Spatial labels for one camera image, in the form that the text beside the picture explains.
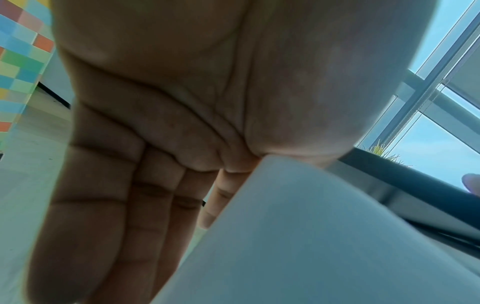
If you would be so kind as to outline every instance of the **red tile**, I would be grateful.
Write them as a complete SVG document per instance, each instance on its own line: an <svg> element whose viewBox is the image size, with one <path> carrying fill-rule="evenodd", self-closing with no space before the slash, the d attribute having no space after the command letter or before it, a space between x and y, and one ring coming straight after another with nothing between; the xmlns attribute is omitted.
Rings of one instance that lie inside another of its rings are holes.
<svg viewBox="0 0 480 304"><path fill-rule="evenodd" d="M10 126L12 125L11 122L4 122L4 121L1 121L0 122L0 132L8 132L8 130L10 129Z"/></svg>
<svg viewBox="0 0 480 304"><path fill-rule="evenodd" d="M30 14L27 11L22 12L22 14L20 15L20 18L18 19L18 23L37 33L40 31L40 28L44 24L40 19L38 19L37 17L35 17L34 15Z"/></svg>
<svg viewBox="0 0 480 304"><path fill-rule="evenodd" d="M33 42L33 46L51 52L54 49L55 43L47 37L38 34Z"/></svg>
<svg viewBox="0 0 480 304"><path fill-rule="evenodd" d="M0 14L5 17L18 21L22 15L23 9L7 0L0 0Z"/></svg>

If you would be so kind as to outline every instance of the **floor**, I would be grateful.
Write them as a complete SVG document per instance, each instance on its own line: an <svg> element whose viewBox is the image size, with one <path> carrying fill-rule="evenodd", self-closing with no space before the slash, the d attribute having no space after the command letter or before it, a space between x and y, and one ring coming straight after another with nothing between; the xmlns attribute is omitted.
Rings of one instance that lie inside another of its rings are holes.
<svg viewBox="0 0 480 304"><path fill-rule="evenodd" d="M25 262L62 165L71 112L37 89L0 161L0 303L25 303ZM188 255L205 233L195 231Z"/></svg>

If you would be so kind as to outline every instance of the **colorful tiled wall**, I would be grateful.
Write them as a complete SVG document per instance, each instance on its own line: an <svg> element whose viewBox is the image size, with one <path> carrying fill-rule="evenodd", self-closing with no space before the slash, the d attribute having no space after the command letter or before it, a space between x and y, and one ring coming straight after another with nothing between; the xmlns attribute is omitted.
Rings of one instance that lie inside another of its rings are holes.
<svg viewBox="0 0 480 304"><path fill-rule="evenodd" d="M55 47L49 0L0 0L0 153Z"/></svg>

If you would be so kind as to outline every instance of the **sky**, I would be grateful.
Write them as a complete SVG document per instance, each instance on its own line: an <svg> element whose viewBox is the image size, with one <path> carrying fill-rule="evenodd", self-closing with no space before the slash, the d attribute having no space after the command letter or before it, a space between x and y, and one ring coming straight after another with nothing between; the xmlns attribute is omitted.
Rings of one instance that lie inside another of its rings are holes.
<svg viewBox="0 0 480 304"><path fill-rule="evenodd" d="M433 50L454 26L474 0L440 0L439 7L427 29L410 69L417 72ZM480 110L446 92L467 110L480 118ZM429 118L418 113L416 123L393 148L405 165L443 180L461 189L461 178L466 173L480 174L480 154L445 131Z"/></svg>

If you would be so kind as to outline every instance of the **human palm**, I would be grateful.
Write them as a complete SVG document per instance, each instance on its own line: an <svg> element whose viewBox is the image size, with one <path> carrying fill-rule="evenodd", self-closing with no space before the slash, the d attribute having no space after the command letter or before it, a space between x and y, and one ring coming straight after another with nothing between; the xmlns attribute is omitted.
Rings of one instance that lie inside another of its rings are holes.
<svg viewBox="0 0 480 304"><path fill-rule="evenodd" d="M148 303L215 181L267 154L326 166L378 116L434 1L54 0L77 102L27 280L33 303Z"/></svg>

